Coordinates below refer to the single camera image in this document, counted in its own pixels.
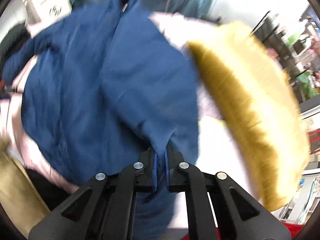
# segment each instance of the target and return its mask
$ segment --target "yellow fabric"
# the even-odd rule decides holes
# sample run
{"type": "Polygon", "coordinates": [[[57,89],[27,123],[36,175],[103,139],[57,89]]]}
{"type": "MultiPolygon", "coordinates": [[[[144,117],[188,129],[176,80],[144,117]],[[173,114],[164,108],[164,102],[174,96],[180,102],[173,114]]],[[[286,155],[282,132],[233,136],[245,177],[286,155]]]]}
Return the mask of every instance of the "yellow fabric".
{"type": "Polygon", "coordinates": [[[33,226],[50,210],[38,194],[24,167],[7,152],[0,140],[0,203],[16,228],[28,238],[33,226]]]}
{"type": "Polygon", "coordinates": [[[274,211],[296,192],[308,164],[309,143],[291,87],[250,31],[233,22],[188,44],[264,206],[274,211]]]}

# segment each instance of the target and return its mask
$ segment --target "red object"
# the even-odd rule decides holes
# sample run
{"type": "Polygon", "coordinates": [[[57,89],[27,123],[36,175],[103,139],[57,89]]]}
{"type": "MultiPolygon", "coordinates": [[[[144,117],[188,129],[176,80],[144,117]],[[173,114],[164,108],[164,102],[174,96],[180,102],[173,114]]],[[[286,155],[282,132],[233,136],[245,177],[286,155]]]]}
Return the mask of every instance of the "red object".
{"type": "MultiPolygon", "coordinates": [[[[283,223],[290,231],[292,239],[300,232],[300,230],[303,228],[303,225],[292,225],[292,224],[286,224],[283,223]]],[[[219,229],[217,229],[218,239],[220,240],[220,234],[219,229]]],[[[189,235],[186,235],[182,240],[190,240],[189,235]]]]}

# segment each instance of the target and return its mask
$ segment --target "blue jacket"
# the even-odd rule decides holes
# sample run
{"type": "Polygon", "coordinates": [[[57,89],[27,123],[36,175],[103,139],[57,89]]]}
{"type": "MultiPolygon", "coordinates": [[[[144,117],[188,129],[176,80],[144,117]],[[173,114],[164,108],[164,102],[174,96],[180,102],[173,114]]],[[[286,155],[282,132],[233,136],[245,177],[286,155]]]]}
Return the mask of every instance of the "blue jacket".
{"type": "Polygon", "coordinates": [[[22,98],[24,130],[68,181],[114,174],[151,145],[158,185],[139,194],[135,239],[154,239],[173,214],[165,188],[168,142],[197,159],[196,70],[148,19],[139,0],[108,0],[74,10],[29,39],[5,63],[10,84],[39,54],[22,98]],[[124,3],[125,12],[121,12],[124,3]]]}

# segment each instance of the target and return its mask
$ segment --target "white wall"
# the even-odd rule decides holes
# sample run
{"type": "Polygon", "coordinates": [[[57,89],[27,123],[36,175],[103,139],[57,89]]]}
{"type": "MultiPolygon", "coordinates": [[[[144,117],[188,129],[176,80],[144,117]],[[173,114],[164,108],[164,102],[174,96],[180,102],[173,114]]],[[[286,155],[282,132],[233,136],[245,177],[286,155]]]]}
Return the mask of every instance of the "white wall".
{"type": "Polygon", "coordinates": [[[272,10],[289,25],[300,19],[308,5],[307,0],[217,0],[212,17],[222,15],[225,23],[241,20],[254,27],[267,11],[272,10]]]}

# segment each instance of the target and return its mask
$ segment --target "pillow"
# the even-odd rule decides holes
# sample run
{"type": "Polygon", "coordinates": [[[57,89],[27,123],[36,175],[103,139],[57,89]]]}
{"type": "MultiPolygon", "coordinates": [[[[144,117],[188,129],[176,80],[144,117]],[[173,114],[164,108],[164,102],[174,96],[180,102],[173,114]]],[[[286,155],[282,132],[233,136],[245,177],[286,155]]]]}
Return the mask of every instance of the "pillow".
{"type": "Polygon", "coordinates": [[[263,205],[274,211],[296,192],[309,161],[309,143],[291,87],[250,32],[242,22],[233,22],[188,45],[263,205]]]}

